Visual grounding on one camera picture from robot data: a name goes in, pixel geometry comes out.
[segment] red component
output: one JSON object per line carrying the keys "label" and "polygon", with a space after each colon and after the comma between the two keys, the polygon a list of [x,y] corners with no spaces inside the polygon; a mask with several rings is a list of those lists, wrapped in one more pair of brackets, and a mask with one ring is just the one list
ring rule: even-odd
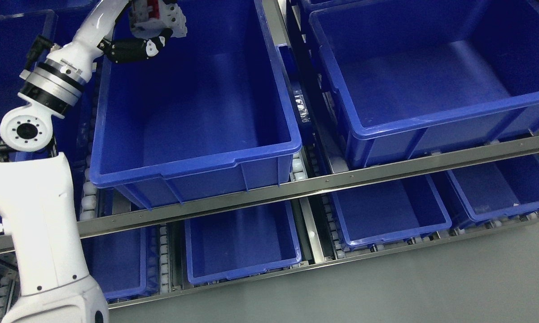
{"label": "red component", "polygon": [[153,8],[152,12],[148,13],[150,18],[160,19],[160,0],[148,0],[148,7]]}

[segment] gray floor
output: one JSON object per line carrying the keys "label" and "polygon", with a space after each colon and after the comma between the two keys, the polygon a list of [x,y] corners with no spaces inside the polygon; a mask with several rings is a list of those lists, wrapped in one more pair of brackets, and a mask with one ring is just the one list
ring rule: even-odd
{"label": "gray floor", "polygon": [[110,314],[114,323],[539,322],[539,224]]}

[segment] blue plastic bin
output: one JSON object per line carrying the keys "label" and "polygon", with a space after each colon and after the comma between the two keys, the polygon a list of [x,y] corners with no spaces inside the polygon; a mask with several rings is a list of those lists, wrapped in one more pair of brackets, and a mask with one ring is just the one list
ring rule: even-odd
{"label": "blue plastic bin", "polygon": [[536,2],[363,1],[310,24],[353,168],[539,129]]}
{"label": "blue plastic bin", "polygon": [[539,158],[524,156],[432,175],[451,215],[464,229],[539,210]]}
{"label": "blue plastic bin", "polygon": [[287,182],[302,141],[261,1],[178,3],[186,38],[104,63],[91,181],[148,209]]}
{"label": "blue plastic bin", "polygon": [[144,227],[83,240],[92,277],[109,301],[160,290],[157,229]]}
{"label": "blue plastic bin", "polygon": [[302,261],[289,201],[185,221],[188,280],[206,284]]}
{"label": "blue plastic bin", "polygon": [[329,8],[333,6],[339,6],[340,4],[351,4],[352,2],[357,2],[359,0],[297,0],[300,6],[300,23],[302,27],[302,32],[305,32],[308,29],[308,20],[309,15],[315,10]]}
{"label": "blue plastic bin", "polygon": [[46,9],[63,12],[91,7],[95,2],[95,0],[0,0],[0,15],[25,14]]}
{"label": "blue plastic bin", "polygon": [[350,251],[451,227],[430,176],[416,176],[331,193],[339,239]]}

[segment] robotic arm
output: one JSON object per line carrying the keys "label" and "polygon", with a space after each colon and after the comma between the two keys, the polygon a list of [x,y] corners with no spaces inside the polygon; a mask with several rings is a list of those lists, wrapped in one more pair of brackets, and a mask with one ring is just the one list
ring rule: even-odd
{"label": "robotic arm", "polygon": [[[131,5],[136,39],[112,40],[115,22]],[[60,48],[38,37],[28,55],[18,96],[27,105],[8,112],[0,124],[0,215],[11,234],[21,298],[4,323],[106,323],[108,307],[85,264],[74,212],[68,160],[56,152],[52,116],[64,118],[92,77],[95,58],[114,63],[154,57],[171,37],[187,33],[175,0],[101,0],[71,43]],[[44,63],[35,63],[50,49]],[[47,148],[49,158],[10,163],[14,151]]]}

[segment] metal rail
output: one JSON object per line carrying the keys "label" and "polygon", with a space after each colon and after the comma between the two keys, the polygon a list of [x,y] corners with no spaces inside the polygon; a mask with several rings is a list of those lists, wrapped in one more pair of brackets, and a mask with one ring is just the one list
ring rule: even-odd
{"label": "metal rail", "polygon": [[[388,180],[495,162],[497,160],[533,153],[539,153],[539,135],[361,170],[319,176],[281,184],[280,186],[267,186],[265,188],[250,190],[249,192],[236,192],[223,196],[214,196],[186,202],[183,205],[175,204],[157,207],[152,211],[140,210],[110,215],[89,221],[81,221],[78,223],[78,227],[80,237],[94,237],[117,231],[126,231],[138,227],[148,227],[150,225],[241,209],[243,207],[292,200],[294,198],[314,196],[346,188],[386,182]],[[0,253],[12,250],[13,243],[11,237],[0,236]]]}

